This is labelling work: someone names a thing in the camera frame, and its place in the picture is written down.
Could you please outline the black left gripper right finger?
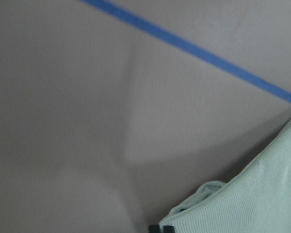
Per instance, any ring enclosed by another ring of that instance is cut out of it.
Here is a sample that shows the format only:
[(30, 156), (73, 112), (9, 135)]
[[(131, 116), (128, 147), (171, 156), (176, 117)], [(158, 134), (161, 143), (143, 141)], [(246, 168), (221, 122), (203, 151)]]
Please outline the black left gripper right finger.
[(169, 226), (169, 225), (163, 226), (163, 233), (175, 233), (174, 226)]

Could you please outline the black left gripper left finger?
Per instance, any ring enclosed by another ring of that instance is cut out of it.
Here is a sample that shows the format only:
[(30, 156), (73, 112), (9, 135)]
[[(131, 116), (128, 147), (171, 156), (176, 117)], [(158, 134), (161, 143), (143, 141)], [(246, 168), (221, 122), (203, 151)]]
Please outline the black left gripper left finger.
[(161, 229), (159, 225), (150, 225), (148, 227), (148, 232), (149, 233), (161, 233)]

